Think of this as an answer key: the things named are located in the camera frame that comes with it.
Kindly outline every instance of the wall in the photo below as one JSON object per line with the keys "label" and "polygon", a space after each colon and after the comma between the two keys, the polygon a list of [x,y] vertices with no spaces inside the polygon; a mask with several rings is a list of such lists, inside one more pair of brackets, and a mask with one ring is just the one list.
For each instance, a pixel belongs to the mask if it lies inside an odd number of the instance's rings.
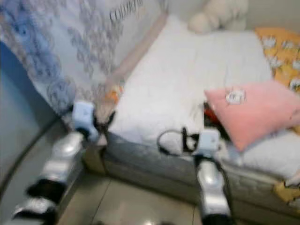
{"label": "wall", "polygon": [[[0,43],[0,182],[20,152],[29,144],[54,112],[35,91],[26,71]],[[38,175],[54,140],[64,133],[61,123],[49,132],[22,163],[0,205],[0,224],[9,218],[16,203],[25,198],[25,187]]]}
{"label": "wall", "polygon": [[[188,20],[206,0],[170,0],[170,12]],[[249,0],[248,29],[284,27],[300,32],[300,0]]]}

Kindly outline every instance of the white teddy bear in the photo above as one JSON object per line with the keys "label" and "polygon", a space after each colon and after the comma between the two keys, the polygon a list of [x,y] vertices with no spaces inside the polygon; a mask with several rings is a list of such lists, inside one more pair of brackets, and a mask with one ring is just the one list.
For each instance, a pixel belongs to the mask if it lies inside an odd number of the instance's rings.
{"label": "white teddy bear", "polygon": [[196,14],[188,27],[196,33],[208,33],[219,28],[244,30],[248,0],[209,0],[202,12]]}

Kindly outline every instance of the white duvet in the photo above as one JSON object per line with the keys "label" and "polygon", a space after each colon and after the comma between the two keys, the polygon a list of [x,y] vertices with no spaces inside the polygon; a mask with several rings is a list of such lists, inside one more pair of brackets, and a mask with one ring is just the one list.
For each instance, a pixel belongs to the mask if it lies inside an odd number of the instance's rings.
{"label": "white duvet", "polygon": [[[271,79],[271,70],[254,32],[218,31],[196,35],[170,16],[125,86],[110,127],[129,142],[156,147],[168,129],[203,129],[204,90]],[[180,140],[170,144],[181,146]],[[285,178],[300,168],[300,138],[284,131],[239,154],[232,146],[218,156]]]}

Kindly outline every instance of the floor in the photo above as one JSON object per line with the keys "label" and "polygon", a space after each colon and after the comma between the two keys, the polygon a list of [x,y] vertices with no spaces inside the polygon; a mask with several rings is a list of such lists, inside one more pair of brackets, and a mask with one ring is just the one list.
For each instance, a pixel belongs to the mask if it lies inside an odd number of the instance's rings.
{"label": "floor", "polygon": [[85,174],[58,224],[200,225],[201,222],[194,205],[112,178]]}

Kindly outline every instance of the pink pillow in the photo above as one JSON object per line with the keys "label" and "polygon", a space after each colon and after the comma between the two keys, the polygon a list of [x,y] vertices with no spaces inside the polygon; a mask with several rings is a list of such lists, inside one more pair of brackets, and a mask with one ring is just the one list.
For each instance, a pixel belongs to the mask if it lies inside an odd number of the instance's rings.
{"label": "pink pillow", "polygon": [[276,81],[210,90],[205,95],[240,151],[265,135],[300,124],[300,97]]}

